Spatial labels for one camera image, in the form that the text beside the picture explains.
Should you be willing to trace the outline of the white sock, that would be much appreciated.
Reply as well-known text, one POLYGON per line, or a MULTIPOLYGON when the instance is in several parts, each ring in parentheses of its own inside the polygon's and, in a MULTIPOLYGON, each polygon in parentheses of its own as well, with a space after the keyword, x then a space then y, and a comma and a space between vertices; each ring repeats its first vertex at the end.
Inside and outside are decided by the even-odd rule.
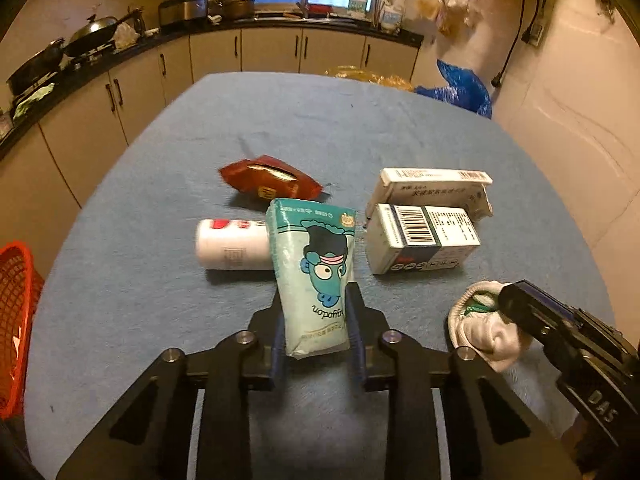
POLYGON ((532 336, 499 311, 498 299, 505 287, 498 281, 470 285, 447 318, 454 348, 472 348, 497 373, 512 366, 533 342, 532 336))

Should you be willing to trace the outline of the teal cartoon pouch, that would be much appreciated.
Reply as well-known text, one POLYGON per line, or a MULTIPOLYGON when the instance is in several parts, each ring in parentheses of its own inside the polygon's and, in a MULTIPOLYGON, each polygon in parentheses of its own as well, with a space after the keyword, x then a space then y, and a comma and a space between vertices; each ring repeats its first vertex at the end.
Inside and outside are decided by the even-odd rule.
POLYGON ((354 280, 356 211, 276 198, 266 213, 290 358, 349 348, 345 288, 354 280))

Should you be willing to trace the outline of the white green medicine box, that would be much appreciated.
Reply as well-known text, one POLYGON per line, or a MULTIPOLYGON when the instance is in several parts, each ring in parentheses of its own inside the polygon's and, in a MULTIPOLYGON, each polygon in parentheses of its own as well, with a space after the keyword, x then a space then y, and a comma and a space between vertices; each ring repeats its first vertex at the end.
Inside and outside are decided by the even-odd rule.
POLYGON ((374 275, 449 270, 480 247, 461 208, 378 204, 364 233, 374 275))

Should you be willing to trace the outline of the white spray bottle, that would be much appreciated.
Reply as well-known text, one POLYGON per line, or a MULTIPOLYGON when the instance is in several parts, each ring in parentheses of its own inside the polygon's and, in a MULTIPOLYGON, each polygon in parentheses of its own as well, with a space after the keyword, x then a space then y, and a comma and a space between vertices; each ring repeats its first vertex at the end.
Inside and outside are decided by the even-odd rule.
POLYGON ((203 219, 195 231, 195 255, 206 270, 272 270, 265 222, 203 219))

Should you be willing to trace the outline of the long white medicine box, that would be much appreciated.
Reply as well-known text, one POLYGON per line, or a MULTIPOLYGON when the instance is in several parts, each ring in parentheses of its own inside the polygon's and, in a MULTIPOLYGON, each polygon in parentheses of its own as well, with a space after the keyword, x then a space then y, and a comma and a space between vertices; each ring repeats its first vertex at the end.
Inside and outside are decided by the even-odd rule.
POLYGON ((378 204, 462 208, 480 221, 494 215, 485 171, 440 168, 383 168, 364 210, 369 221, 378 204))

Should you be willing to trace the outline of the red brown snack bag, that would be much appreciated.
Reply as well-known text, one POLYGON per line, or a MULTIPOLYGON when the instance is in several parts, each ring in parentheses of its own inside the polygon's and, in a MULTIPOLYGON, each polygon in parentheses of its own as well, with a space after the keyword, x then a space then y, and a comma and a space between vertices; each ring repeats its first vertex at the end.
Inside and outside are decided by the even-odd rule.
POLYGON ((262 200, 315 200, 322 193, 322 185, 314 178, 268 155, 232 162, 220 168, 219 174, 235 191, 262 200))

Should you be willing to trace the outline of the blue tablecloth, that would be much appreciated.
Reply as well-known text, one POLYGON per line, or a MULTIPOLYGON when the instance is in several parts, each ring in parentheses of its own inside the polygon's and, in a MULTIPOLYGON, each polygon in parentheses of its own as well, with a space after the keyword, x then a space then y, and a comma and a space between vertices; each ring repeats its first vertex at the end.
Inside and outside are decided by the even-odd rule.
POLYGON ((271 155, 363 212, 387 167, 483 170, 494 213, 480 246, 447 271, 371 273, 357 238, 302 231, 294 286, 314 316, 340 262, 352 260, 366 304, 424 346, 446 344, 446 317, 469 284, 526 278, 611 321, 590 249, 536 165, 495 122, 374 84, 317 76, 210 75, 169 105, 126 149, 82 207, 56 258, 35 317, 26 386, 32 461, 54 478, 74 448, 169 347, 195 352, 247 326, 270 304, 269 273, 206 272, 195 255, 204 219, 261 219, 219 169, 271 155))

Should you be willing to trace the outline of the blue plastic bag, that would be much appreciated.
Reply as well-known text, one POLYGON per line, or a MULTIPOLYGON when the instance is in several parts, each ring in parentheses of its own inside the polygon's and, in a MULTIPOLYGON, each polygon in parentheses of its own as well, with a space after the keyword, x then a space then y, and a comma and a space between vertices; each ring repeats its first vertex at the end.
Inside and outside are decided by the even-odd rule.
POLYGON ((446 84, 437 88, 416 86, 414 93, 463 108, 488 119, 492 117, 491 97, 476 73, 442 60, 438 60, 436 65, 446 84))

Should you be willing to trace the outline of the yellow plastic bag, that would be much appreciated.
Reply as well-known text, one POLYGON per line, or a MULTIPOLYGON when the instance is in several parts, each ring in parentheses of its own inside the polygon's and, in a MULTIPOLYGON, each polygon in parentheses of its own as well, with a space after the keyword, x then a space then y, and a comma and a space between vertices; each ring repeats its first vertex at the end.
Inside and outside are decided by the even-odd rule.
POLYGON ((356 80, 366 82, 367 84, 377 84, 378 86, 386 88, 394 88, 408 92, 414 91, 413 85, 410 84, 408 80, 397 75, 382 76, 372 73, 370 70, 362 70, 361 68, 352 65, 336 66, 326 70, 324 74, 328 77, 356 80))

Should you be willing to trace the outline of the red plastic basket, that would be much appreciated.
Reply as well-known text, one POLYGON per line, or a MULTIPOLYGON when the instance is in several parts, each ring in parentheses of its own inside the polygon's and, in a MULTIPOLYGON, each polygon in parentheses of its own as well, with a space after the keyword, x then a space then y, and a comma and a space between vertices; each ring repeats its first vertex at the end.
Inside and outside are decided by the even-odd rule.
POLYGON ((44 286, 32 252, 22 242, 1 249, 1 418, 21 415, 32 323, 44 286))

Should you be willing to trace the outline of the dark cooking pot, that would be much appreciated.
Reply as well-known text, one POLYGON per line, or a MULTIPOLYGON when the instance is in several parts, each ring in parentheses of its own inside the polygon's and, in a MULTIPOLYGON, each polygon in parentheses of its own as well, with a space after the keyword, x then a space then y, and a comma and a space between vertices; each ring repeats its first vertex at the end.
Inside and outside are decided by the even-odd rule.
POLYGON ((255 0, 209 0, 208 14, 223 21, 237 21, 255 15, 255 0))

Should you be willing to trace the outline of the silver rice cooker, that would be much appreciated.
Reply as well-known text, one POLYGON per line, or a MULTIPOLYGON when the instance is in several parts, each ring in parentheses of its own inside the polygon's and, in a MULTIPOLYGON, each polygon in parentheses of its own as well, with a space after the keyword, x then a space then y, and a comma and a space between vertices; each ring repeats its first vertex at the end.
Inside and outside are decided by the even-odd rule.
POLYGON ((157 9, 161 30, 207 21, 208 0, 165 0, 157 9))

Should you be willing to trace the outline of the green rag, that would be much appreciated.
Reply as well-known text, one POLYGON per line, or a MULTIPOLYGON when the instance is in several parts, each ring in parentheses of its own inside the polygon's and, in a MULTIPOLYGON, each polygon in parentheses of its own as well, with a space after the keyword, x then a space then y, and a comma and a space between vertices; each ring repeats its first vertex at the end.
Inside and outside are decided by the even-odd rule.
POLYGON ((14 109, 13 118, 18 119, 26 115, 27 111, 36 103, 48 96, 55 88, 55 83, 43 84, 42 86, 30 92, 27 96, 18 99, 14 109))

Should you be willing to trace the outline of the black wok with lid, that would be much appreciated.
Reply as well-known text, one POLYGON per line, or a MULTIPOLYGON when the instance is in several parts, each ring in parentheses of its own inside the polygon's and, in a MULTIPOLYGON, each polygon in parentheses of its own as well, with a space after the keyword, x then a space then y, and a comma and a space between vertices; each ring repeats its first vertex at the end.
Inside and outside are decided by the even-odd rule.
POLYGON ((91 15, 88 17, 88 23, 76 30, 70 37, 64 48, 64 53, 68 58, 78 58, 78 56, 96 50, 113 39, 120 24, 141 17, 141 8, 135 8, 122 18, 114 18, 114 16, 97 18, 95 15, 91 15))

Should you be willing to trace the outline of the black frying pan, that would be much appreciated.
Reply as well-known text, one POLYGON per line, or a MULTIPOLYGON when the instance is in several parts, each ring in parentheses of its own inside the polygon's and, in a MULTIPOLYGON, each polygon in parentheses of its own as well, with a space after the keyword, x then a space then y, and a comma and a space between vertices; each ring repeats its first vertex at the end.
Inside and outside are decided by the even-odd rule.
POLYGON ((64 39, 50 42, 44 49, 21 65, 6 81, 12 96, 20 96, 50 73, 57 72, 64 56, 64 39))

